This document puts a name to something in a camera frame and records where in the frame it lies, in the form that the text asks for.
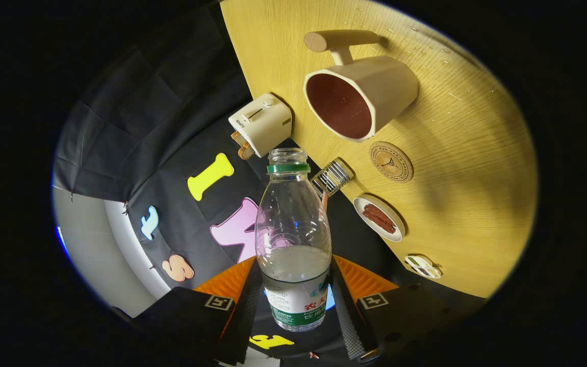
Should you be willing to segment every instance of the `orange foam pad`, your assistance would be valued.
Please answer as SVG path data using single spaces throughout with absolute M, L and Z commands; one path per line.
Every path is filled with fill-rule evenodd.
M 334 258 L 348 286 L 350 297 L 352 297 L 352 301 L 355 304 L 357 304 L 358 298 L 398 288 L 397 285 L 394 285 L 387 279 L 378 276 L 370 270 L 364 269 L 352 261 L 345 260 L 345 258 L 336 255 L 334 255 Z
M 212 279 L 199 285 L 194 290 L 197 292 L 207 293 L 221 297 L 230 297 L 235 300 L 235 304 L 242 295 L 244 283 L 251 270 L 255 256 L 243 260 L 241 263 L 224 270 Z

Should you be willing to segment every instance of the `yellow bone-shaped cutout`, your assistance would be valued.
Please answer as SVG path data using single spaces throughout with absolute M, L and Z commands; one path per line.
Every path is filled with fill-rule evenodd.
M 187 187 L 196 201 L 200 201 L 203 198 L 203 191 L 207 190 L 221 177 L 231 176 L 234 172 L 235 169 L 230 164 L 228 157 L 223 153 L 219 153 L 214 163 L 203 170 L 201 174 L 187 179 Z

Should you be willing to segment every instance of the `wood grain surface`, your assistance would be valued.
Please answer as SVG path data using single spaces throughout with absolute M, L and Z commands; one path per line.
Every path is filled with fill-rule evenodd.
M 428 256 L 443 272 L 438 283 L 492 295 L 528 240 L 538 186 L 529 132 L 501 83 L 447 36 L 378 3 L 224 0 L 221 9 L 252 95 L 272 92 L 291 106 L 292 137 L 317 165 L 340 156 L 352 167 L 356 177 L 342 188 L 350 200 L 375 195 L 405 220 L 403 241 L 385 240 L 396 256 Z M 303 43 L 306 33 L 324 30 L 384 36 L 352 46 L 353 58 L 390 56 L 420 81 L 417 100 L 365 142 L 327 130 L 303 95 L 305 75 L 333 65 L 329 52 Z M 375 141 L 409 156 L 411 181 L 396 183 L 378 172 L 368 154 Z

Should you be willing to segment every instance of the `white mug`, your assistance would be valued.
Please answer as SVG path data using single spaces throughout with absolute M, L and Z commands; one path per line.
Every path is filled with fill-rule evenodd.
M 343 139 L 363 142 L 398 116 L 418 96 L 418 79 L 407 65 L 388 56 L 353 61 L 349 47 L 377 43 L 371 31 L 307 33 L 305 44 L 329 50 L 336 65 L 307 74 L 303 93 L 314 114 Z

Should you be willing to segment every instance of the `white dish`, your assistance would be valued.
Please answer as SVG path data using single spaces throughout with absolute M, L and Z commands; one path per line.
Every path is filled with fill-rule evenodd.
M 352 204 L 355 206 L 355 210 L 361 219 L 363 219 L 363 221 L 379 235 L 393 242 L 400 242 L 403 240 L 403 237 L 405 236 L 405 224 L 403 223 L 403 220 L 400 218 L 400 216 L 398 216 L 398 214 L 396 214 L 391 207 L 385 204 L 384 201 L 371 195 L 362 194 L 354 198 L 354 200 L 352 200 Z M 364 207 L 366 207 L 368 204 L 375 205 L 378 209 L 384 212 L 384 214 L 386 214 L 386 216 L 389 217 L 391 221 L 393 221 L 395 224 L 395 232 L 386 232 L 383 228 L 362 214 L 364 212 Z

